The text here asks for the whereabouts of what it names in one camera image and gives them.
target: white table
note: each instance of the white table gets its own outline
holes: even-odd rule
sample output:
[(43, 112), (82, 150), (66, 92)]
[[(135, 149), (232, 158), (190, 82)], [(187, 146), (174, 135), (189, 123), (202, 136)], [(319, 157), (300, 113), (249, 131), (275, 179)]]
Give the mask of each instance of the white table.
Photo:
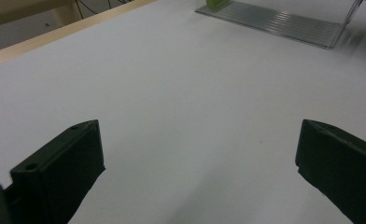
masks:
[(106, 171), (70, 223), (351, 223), (297, 173), (303, 119), (366, 140), (366, 3), (334, 50), (159, 0), (0, 64), (0, 183), (99, 119)]

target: floor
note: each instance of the floor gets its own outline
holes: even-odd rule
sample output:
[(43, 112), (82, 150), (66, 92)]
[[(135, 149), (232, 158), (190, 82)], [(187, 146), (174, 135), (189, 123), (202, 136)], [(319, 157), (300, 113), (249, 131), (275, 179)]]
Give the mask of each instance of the floor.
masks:
[[(93, 12), (99, 13), (109, 10), (109, 1), (111, 7), (118, 7), (124, 2), (124, 0), (81, 0), (78, 3), (83, 17), (88, 18), (94, 15)], [(58, 28), (59, 26), (51, 11), (0, 25), (0, 49), (18, 44), (38, 35), (43, 35)]]

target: clear plastic tray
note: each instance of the clear plastic tray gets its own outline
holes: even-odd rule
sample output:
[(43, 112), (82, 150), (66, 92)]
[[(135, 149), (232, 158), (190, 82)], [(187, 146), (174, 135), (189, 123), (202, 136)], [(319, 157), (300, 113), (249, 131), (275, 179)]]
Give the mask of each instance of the clear plastic tray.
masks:
[(325, 49), (337, 43), (362, 0), (197, 0), (198, 13)]

